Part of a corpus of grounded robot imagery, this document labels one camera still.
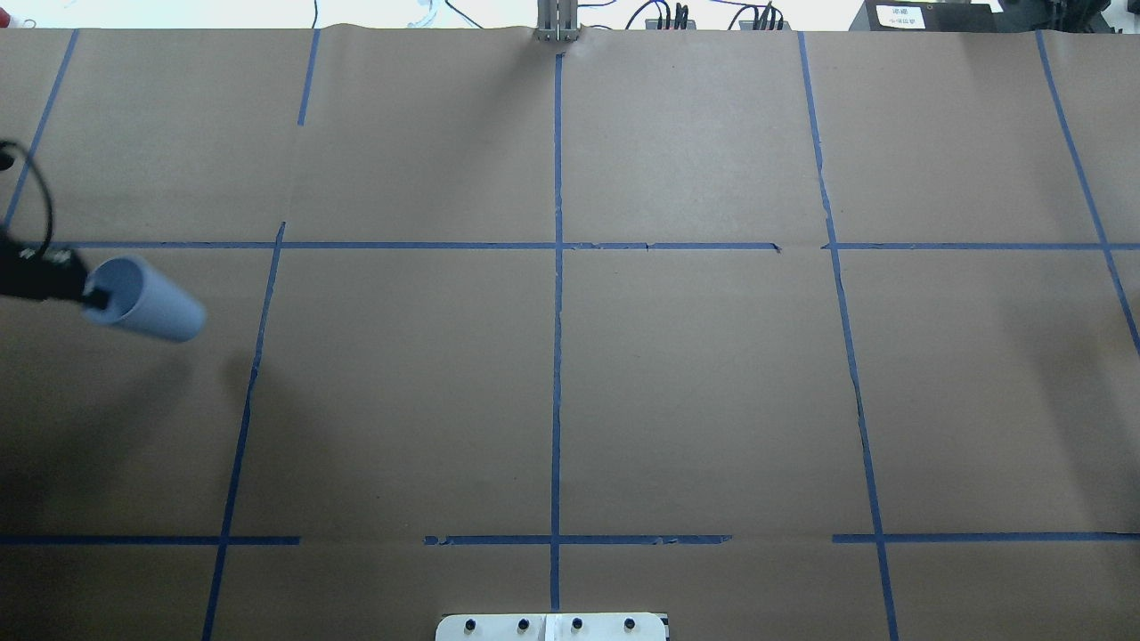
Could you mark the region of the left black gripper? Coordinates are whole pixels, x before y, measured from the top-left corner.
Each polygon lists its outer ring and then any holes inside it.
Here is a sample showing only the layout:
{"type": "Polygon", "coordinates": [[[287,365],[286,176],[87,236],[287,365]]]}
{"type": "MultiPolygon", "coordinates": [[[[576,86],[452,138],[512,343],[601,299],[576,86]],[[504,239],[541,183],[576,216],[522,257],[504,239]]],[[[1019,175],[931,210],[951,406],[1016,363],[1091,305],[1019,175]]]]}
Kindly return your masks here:
{"type": "Polygon", "coordinates": [[[85,309],[109,308],[109,290],[85,284],[88,268],[72,248],[39,252],[28,243],[1,235],[1,295],[33,301],[57,299],[85,309]]]}

